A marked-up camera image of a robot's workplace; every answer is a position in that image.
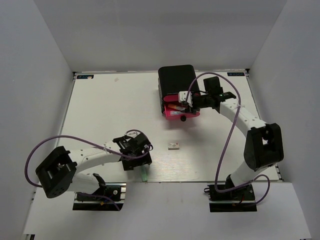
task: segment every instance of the table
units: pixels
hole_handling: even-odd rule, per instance
[[[238,88],[242,104],[255,116],[258,112],[245,76],[228,76]],[[198,80],[205,90],[203,79]],[[220,79],[225,92],[233,92]],[[152,164],[147,167],[149,182],[212,182],[231,122],[211,108],[201,109],[200,116],[186,122],[168,121],[161,113],[157,72],[94,73],[92,79],[76,79],[62,129],[63,135],[77,136],[97,144],[123,136],[130,129],[143,131],[154,146]],[[224,181],[244,161],[245,136],[236,128],[225,154],[219,180]],[[168,143],[180,145],[168,150]],[[84,143],[61,139],[67,150],[90,147]],[[98,173],[106,182],[141,182],[140,169],[123,171],[121,162],[108,163],[86,171]],[[276,169],[267,174],[279,179]]]

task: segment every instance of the white tabletop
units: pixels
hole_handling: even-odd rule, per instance
[[[238,88],[242,104],[258,117],[245,76],[227,76]],[[198,80],[204,90],[203,76]],[[220,79],[225,92],[232,88]],[[186,122],[168,121],[161,113],[157,72],[95,74],[93,79],[76,79],[62,134],[103,144],[121,137],[127,130],[143,131],[154,146],[152,164],[147,168],[149,182],[214,181],[217,164],[231,122],[211,108]],[[224,181],[244,161],[245,136],[235,129],[225,154],[219,180]],[[168,150],[168,143],[180,145]],[[62,139],[67,150],[90,147]],[[124,171],[121,162],[108,163],[87,170],[100,174],[106,182],[141,182],[140,169]],[[278,180],[274,167],[267,169],[271,180]]]
[[[272,183],[257,212],[210,212],[206,183],[126,187],[117,211],[73,211],[75,194],[48,199],[39,188],[24,233],[36,240],[299,240],[310,238],[291,183]],[[265,182],[253,183],[259,199]]]

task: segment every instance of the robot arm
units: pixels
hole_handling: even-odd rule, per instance
[[[201,108],[213,108],[233,122],[239,106],[236,96],[231,92],[223,92],[217,76],[206,78],[203,82],[206,94],[193,92],[187,102],[187,91],[179,92],[179,102],[187,107],[185,112],[195,114]],[[235,126],[246,137],[244,162],[227,177],[227,189],[251,181],[284,158],[281,129],[276,123],[268,124],[240,106]]]
[[[139,133],[135,137],[122,136],[98,147],[66,150],[56,147],[36,168],[43,190],[48,198],[55,198],[66,191],[94,193],[105,186],[96,173],[81,173],[86,169],[122,161],[124,170],[151,164],[151,143]]]

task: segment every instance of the gray wall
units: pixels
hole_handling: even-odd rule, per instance
[[[286,0],[35,0],[73,71],[250,68]]]
[[[32,0],[0,4],[0,238],[20,239],[34,187],[24,178],[31,149],[59,133],[72,72]],[[32,160],[30,174],[53,142]]]
[[[319,13],[319,1],[289,0],[250,71],[261,116],[281,126],[280,170],[293,183],[315,240],[320,239]]]

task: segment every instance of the small white box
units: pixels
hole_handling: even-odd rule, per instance
[[[170,142],[168,143],[168,150],[178,150],[179,147],[179,143],[178,142]]]

